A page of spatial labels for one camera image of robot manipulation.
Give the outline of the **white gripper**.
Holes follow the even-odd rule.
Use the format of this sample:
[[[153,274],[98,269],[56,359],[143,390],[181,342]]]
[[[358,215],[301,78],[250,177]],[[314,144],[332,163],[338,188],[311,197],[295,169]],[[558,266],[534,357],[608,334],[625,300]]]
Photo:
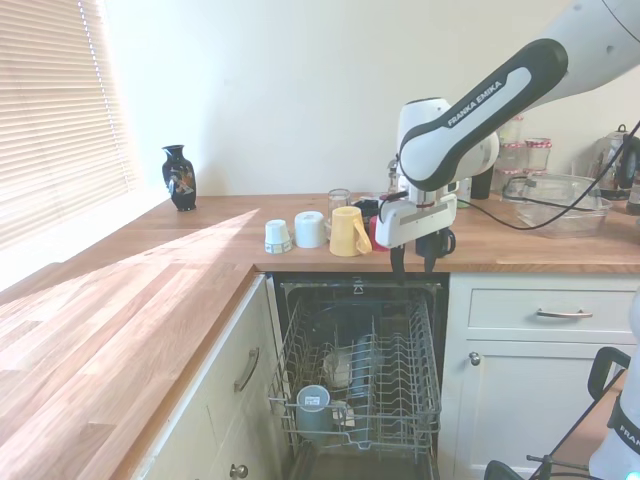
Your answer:
[[[405,278],[404,244],[450,227],[456,217],[457,196],[443,187],[425,192],[411,185],[389,195],[379,206],[376,242],[390,250],[395,278]],[[426,238],[422,254],[424,271],[431,273],[438,258],[438,239]]]

